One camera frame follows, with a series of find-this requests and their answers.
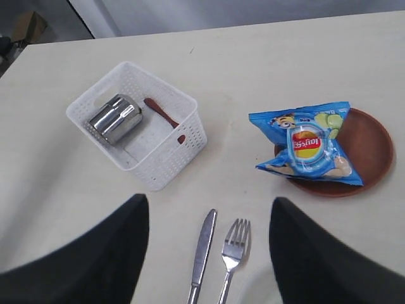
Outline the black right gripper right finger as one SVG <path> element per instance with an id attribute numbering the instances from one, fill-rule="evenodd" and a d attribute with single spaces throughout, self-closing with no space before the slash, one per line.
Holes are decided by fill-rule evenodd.
<path id="1" fill-rule="evenodd" d="M 353 250 L 287 198 L 273 201 L 269 247 L 284 303 L 404 303 L 404 276 Z"/>

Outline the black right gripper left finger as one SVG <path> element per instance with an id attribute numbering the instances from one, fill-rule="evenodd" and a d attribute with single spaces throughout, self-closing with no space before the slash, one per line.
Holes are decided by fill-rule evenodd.
<path id="1" fill-rule="evenodd" d="M 1 303 L 130 303 L 149 240 L 149 204 L 135 194 L 64 247 L 1 274 Z"/>

